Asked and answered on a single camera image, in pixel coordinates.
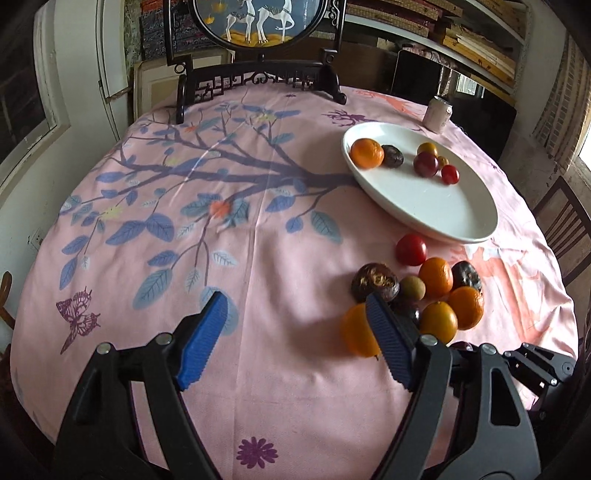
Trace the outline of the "dark cherry with stem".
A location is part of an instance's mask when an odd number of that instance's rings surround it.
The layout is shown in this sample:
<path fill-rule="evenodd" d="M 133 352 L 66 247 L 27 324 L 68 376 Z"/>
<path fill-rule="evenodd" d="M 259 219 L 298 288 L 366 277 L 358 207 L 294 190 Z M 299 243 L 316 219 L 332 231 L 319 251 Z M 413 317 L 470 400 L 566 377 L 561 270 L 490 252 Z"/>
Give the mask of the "dark cherry with stem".
<path fill-rule="evenodd" d="M 469 342 L 466 341 L 458 341 L 453 343 L 450 346 L 451 349 L 457 350 L 457 351 L 469 351 L 469 352 L 473 352 L 475 346 Z"/>

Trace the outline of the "large mandarin with stem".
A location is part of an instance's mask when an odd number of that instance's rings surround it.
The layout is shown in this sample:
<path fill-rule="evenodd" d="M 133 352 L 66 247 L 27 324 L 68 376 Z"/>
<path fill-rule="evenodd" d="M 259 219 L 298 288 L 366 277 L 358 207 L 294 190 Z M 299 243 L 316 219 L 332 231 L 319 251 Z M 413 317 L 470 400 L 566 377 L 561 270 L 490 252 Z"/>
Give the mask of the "large mandarin with stem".
<path fill-rule="evenodd" d="M 448 304 L 454 310 L 460 330 L 469 330 L 478 325 L 484 315 L 484 297 L 473 287 L 463 286 L 448 297 Z"/>

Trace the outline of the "orange kumquat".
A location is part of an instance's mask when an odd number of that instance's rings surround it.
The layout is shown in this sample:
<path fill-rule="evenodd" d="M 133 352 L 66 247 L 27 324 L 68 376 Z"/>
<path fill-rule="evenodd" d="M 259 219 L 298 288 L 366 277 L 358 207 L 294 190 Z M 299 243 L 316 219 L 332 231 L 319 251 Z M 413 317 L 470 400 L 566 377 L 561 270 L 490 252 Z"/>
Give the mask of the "orange kumquat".
<path fill-rule="evenodd" d="M 417 148 L 417 154 L 429 153 L 435 157 L 439 155 L 437 146 L 432 142 L 424 142 Z"/>
<path fill-rule="evenodd" d="M 423 335 L 433 335 L 442 343 L 449 344 L 458 331 L 457 316 L 447 302 L 433 302 L 421 312 L 419 331 Z"/>

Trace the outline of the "dark purple cherry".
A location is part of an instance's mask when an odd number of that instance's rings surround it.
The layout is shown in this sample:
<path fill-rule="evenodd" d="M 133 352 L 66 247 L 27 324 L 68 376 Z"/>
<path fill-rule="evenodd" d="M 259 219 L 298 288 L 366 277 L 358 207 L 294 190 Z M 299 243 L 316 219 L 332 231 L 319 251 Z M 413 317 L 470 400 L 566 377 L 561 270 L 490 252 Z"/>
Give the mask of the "dark purple cherry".
<path fill-rule="evenodd" d="M 418 305 L 406 299 L 394 299 L 389 303 L 391 311 L 400 317 L 406 318 L 419 326 L 420 323 L 420 309 Z"/>

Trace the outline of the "large dark passion fruit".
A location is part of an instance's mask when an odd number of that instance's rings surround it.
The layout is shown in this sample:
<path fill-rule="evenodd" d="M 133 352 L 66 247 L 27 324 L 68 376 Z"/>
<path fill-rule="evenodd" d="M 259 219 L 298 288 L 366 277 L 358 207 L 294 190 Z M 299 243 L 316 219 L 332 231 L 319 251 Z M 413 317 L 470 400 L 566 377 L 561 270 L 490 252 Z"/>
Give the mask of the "large dark passion fruit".
<path fill-rule="evenodd" d="M 462 287 L 471 287 L 482 291 L 482 280 L 476 268 L 467 260 L 459 261 L 452 267 L 453 287 L 457 290 Z"/>

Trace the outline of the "orange fruit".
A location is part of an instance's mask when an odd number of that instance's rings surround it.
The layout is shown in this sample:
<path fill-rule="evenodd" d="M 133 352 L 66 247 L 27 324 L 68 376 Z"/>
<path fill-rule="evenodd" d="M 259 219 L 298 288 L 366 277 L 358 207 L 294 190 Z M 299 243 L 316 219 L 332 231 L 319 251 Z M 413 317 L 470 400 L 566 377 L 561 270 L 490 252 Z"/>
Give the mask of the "orange fruit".
<path fill-rule="evenodd" d="M 349 353 L 362 358 L 378 358 L 380 346 L 366 315 L 366 304 L 356 304 L 339 322 L 339 332 Z"/>

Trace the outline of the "brown longan fruit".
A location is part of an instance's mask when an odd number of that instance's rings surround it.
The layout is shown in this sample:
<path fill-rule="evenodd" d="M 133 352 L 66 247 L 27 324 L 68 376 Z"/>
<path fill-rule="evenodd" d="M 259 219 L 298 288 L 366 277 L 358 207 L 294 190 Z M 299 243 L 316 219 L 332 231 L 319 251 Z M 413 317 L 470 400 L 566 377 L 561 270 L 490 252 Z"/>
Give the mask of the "brown longan fruit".
<path fill-rule="evenodd" d="M 444 156 L 439 156 L 438 157 L 438 166 L 439 166 L 439 168 L 443 168 L 443 167 L 445 167 L 446 165 L 449 165 L 449 164 L 450 164 L 450 162 L 449 162 L 449 160 L 446 157 L 444 157 Z"/>

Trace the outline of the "brown-marked passion fruit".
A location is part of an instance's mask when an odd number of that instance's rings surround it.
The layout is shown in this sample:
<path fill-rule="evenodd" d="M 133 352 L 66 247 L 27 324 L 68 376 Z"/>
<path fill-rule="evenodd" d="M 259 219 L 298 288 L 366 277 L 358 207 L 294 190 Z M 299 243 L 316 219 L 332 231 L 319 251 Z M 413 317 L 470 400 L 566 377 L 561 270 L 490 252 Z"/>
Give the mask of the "brown-marked passion fruit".
<path fill-rule="evenodd" d="M 400 282 L 394 272 L 384 263 L 363 265 L 351 283 L 351 293 L 356 303 L 363 303 L 370 294 L 379 294 L 386 302 L 399 295 Z"/>

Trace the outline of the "white oval plate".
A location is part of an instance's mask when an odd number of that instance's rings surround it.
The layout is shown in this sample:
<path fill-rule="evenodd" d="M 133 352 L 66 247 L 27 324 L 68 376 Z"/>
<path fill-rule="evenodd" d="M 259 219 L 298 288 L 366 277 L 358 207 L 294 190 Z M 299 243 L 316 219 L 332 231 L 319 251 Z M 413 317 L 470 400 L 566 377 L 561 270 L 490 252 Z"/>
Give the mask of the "white oval plate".
<path fill-rule="evenodd" d="M 401 150 L 404 163 L 396 169 L 360 169 L 349 150 L 369 138 Z M 438 143 L 440 154 L 457 168 L 460 180 L 447 185 L 439 175 L 419 176 L 413 167 L 417 148 L 428 137 L 392 123 L 355 125 L 342 135 L 342 155 L 356 182 L 381 208 L 412 229 L 448 243 L 475 244 L 488 240 L 498 225 L 498 210 L 489 188 L 471 166 Z"/>

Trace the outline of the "red cherry tomato on table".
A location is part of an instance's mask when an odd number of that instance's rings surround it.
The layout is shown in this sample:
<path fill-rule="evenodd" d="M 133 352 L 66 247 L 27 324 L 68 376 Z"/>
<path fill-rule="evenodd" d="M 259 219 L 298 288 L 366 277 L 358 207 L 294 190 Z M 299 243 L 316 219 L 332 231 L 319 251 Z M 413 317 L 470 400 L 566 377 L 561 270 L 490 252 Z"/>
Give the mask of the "red cherry tomato on table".
<path fill-rule="evenodd" d="M 421 266 L 427 260 L 428 249 L 421 236 L 409 233 L 398 241 L 394 255 L 403 265 Z"/>

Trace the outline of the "red cherry tomato on plate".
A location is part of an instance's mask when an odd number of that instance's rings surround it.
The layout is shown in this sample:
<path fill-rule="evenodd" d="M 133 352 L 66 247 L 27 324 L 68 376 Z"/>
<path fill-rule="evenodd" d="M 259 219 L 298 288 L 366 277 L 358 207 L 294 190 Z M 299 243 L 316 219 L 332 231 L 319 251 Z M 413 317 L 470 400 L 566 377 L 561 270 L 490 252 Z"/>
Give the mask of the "red cherry tomato on plate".
<path fill-rule="evenodd" d="M 461 178 L 459 170 L 451 164 L 442 167 L 441 177 L 446 185 L 456 185 Z"/>

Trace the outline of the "dark red plum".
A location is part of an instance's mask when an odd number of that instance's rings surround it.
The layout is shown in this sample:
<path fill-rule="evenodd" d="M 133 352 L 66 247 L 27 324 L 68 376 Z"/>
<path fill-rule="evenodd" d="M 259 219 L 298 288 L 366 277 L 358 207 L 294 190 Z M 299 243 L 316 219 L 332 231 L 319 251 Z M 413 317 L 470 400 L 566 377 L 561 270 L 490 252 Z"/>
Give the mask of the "dark red plum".
<path fill-rule="evenodd" d="M 423 178 L 432 178 L 438 173 L 439 161 L 430 151 L 419 153 L 413 162 L 415 172 Z"/>

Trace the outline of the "white beverage can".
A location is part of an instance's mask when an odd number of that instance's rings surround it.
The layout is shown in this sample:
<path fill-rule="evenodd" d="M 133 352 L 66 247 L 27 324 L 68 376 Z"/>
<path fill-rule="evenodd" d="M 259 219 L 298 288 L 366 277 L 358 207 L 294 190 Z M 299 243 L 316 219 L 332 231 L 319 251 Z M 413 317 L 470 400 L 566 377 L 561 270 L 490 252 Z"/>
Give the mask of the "white beverage can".
<path fill-rule="evenodd" d="M 422 124 L 428 130 L 440 134 L 453 114 L 452 104 L 441 96 L 434 96 L 427 107 Z"/>

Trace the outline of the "mandarin on plate left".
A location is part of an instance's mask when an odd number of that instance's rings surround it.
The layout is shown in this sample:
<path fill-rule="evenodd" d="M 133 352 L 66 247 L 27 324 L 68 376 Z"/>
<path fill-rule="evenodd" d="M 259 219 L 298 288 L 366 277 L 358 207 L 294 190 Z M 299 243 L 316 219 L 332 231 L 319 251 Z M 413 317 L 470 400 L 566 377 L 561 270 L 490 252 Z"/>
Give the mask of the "mandarin on plate left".
<path fill-rule="evenodd" d="M 360 169 L 373 169 L 382 165 L 385 151 L 380 143 L 371 138 L 360 138 L 349 148 L 351 157 L 356 167 Z"/>

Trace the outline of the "window frame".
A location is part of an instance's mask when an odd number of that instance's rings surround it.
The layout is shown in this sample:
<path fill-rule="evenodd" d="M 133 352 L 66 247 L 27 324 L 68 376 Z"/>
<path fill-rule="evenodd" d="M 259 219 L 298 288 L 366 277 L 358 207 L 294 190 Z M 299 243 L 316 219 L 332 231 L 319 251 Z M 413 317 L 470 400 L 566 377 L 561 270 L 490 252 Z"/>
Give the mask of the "window frame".
<path fill-rule="evenodd" d="M 1 3 L 1 197 L 68 125 L 59 83 L 54 1 Z"/>

